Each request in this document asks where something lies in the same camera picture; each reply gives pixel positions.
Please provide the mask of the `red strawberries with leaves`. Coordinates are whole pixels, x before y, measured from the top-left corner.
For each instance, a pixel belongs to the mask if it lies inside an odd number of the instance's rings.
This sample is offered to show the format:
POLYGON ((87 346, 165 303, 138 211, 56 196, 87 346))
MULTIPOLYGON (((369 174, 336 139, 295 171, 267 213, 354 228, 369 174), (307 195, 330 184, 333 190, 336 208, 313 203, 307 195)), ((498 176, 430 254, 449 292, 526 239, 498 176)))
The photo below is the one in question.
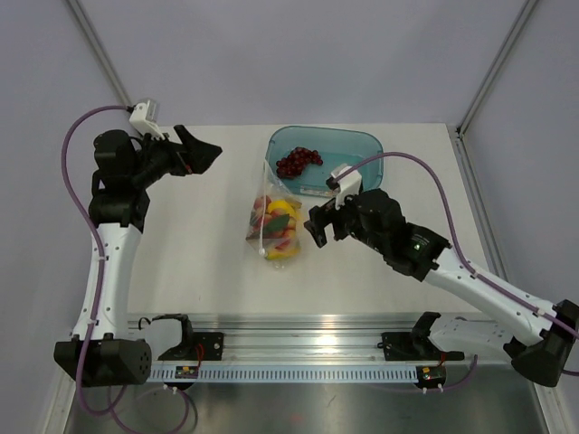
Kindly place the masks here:
POLYGON ((291 197, 274 197, 261 195, 254 200, 245 240, 265 258, 266 249, 287 241, 298 241, 298 222, 300 220, 301 202, 291 197), (268 205, 277 200, 286 200, 295 209, 298 219, 287 214, 272 217, 266 213, 268 205))

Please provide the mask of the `yellow lemon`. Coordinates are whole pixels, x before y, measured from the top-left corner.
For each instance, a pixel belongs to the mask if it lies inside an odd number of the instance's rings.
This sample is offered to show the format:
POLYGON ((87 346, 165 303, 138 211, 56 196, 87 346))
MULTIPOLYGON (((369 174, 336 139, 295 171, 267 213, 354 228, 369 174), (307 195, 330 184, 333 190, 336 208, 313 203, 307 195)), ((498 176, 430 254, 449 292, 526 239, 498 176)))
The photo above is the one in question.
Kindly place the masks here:
POLYGON ((277 200, 271 202, 266 209, 266 213, 272 217, 287 214, 290 218, 295 220, 298 219, 296 209, 286 200, 277 200))

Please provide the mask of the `clear dotted zip bag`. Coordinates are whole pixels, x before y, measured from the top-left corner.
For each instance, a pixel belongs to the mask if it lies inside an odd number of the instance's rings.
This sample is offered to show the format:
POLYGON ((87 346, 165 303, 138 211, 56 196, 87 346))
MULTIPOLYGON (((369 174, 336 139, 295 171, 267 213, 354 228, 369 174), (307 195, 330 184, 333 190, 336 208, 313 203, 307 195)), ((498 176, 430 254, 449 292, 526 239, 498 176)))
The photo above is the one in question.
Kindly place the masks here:
POLYGON ((264 161, 245 240, 275 268, 285 267, 301 251, 301 207, 302 202, 264 161))

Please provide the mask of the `yellow banana bunch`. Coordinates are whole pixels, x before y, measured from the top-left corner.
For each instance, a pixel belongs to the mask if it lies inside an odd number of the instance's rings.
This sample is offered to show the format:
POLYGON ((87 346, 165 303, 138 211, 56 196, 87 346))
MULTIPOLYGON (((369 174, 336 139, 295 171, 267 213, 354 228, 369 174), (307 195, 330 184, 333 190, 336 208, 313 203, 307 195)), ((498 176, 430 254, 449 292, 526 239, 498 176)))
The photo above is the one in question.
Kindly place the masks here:
POLYGON ((298 255, 300 250, 301 247, 298 241, 287 241, 266 249, 265 259, 269 261, 290 259, 298 255))

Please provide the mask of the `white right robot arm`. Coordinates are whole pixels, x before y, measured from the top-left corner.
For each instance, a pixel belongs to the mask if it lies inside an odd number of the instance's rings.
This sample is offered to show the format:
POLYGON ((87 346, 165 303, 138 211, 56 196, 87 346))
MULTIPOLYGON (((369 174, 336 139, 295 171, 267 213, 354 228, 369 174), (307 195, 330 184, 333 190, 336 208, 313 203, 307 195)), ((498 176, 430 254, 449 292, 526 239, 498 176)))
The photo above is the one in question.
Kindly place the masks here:
POLYGON ((477 269, 460 256, 458 244, 408 222, 400 204, 380 189, 312 207, 304 224, 319 247, 351 237, 376 251, 394 271, 452 293, 504 327, 500 347, 515 371, 531 382, 554 387, 578 340, 578 306, 534 297, 477 269))

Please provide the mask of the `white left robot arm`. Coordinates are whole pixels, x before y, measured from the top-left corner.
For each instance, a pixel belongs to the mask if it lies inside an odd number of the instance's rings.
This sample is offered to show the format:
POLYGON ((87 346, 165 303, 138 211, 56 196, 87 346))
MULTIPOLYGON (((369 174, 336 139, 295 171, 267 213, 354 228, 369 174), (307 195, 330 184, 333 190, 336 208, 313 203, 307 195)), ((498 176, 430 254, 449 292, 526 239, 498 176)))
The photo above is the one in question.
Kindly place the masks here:
POLYGON ((143 384, 151 349, 128 338, 128 291, 150 204, 148 188, 166 175, 205 173, 222 148, 199 140, 182 125, 177 140, 145 134, 135 140, 119 129, 94 139, 97 165, 84 213, 92 238, 92 264, 83 307, 72 337, 54 347, 55 362, 80 387, 143 384))

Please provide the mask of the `dark red grape bunch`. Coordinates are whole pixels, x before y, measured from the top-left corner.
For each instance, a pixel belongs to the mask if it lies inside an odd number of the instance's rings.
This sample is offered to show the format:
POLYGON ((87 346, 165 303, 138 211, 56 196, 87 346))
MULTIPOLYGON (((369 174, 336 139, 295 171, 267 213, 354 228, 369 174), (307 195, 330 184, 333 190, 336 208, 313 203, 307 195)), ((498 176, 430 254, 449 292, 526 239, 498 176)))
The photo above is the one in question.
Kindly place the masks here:
POLYGON ((319 151, 298 146, 276 162, 276 175, 282 179, 294 179, 301 176, 309 165, 323 164, 319 151))

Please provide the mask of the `aluminium mounting rail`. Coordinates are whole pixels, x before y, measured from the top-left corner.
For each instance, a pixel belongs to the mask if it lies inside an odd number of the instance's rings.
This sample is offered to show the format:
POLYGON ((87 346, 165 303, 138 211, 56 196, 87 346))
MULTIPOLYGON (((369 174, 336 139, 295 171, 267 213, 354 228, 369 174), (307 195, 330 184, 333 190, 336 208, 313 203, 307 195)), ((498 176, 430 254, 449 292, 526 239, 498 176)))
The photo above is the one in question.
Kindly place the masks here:
MULTIPOLYGON (((222 363, 320 365, 384 362, 384 332, 406 332, 418 313, 364 315, 189 315, 195 331, 224 334, 222 363)), ((444 314, 432 326, 444 348, 485 362, 507 357, 506 328, 482 314, 444 314)))

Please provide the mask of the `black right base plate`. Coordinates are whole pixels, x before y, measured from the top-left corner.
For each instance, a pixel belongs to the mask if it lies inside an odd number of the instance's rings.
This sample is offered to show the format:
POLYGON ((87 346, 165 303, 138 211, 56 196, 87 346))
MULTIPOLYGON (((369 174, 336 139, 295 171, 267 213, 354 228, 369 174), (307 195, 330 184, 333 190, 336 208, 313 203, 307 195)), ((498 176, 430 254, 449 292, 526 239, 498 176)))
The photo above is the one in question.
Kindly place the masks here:
POLYGON ((384 332, 376 344, 387 362, 458 362, 465 360, 460 351, 443 351, 428 338, 410 332, 384 332))

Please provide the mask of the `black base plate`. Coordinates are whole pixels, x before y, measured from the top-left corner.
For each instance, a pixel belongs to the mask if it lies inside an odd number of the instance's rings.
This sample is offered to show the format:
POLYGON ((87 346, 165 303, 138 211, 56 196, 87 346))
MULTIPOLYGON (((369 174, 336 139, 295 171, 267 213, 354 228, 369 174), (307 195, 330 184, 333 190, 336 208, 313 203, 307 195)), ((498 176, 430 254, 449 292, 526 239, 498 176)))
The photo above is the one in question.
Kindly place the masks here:
POLYGON ((387 362, 458 362, 465 360, 460 351, 443 351, 428 338, 410 332, 384 332, 376 344, 387 362))
POLYGON ((193 332, 181 342, 158 356, 158 361, 221 361, 223 359, 224 333, 193 332))

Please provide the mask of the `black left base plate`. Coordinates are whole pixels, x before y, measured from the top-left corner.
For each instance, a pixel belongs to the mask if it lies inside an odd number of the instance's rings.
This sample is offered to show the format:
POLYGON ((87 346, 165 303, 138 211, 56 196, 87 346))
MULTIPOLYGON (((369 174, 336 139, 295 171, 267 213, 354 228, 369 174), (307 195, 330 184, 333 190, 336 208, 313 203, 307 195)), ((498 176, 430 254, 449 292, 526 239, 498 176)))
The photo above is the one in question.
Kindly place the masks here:
POLYGON ((221 361, 223 359, 224 333, 193 332, 181 342, 158 356, 158 361, 221 361))

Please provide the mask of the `left aluminium frame post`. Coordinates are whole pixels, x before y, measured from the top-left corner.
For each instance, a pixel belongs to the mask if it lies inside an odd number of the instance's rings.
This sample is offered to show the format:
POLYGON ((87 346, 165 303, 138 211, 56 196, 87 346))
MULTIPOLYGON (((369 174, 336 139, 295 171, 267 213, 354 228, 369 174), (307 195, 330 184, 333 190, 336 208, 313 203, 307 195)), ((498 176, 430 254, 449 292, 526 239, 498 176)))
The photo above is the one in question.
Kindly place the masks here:
POLYGON ((85 43, 100 68, 106 82, 113 91, 117 102, 124 106, 133 106, 133 99, 129 96, 127 88, 119 76, 119 73, 109 56, 96 26, 92 22, 84 4, 80 0, 64 0, 64 5, 71 14, 71 19, 77 26, 85 43))

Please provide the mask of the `aluminium frame post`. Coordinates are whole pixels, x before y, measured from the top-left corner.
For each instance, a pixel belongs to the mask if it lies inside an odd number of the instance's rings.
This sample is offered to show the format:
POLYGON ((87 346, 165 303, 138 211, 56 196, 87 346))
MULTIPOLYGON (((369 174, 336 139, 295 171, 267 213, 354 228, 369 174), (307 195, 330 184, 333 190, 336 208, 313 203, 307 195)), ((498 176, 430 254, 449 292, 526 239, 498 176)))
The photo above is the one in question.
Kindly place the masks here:
POLYGON ((456 128, 456 134, 459 139, 463 140, 467 135, 470 126, 488 99, 510 56, 516 49, 519 40, 541 4, 542 1, 540 0, 526 0, 523 2, 456 128))
POLYGON ((96 26, 92 22, 84 4, 80 0, 64 0, 64 5, 71 14, 71 19, 77 26, 85 43, 100 68, 106 82, 113 91, 117 102, 124 106, 133 106, 133 99, 129 96, 127 88, 119 76, 119 73, 109 56, 96 26))

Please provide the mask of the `right aluminium frame post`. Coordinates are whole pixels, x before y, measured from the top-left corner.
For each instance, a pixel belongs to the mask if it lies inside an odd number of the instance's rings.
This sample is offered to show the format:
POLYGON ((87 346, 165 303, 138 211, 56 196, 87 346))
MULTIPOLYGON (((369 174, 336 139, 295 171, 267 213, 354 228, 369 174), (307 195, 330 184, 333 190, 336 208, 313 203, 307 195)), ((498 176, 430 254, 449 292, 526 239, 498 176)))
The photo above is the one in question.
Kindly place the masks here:
POLYGON ((459 139, 463 140, 467 135, 470 126, 488 99, 510 56, 516 49, 519 40, 541 4, 542 1, 540 0, 526 0, 523 2, 456 128, 456 134, 459 139))

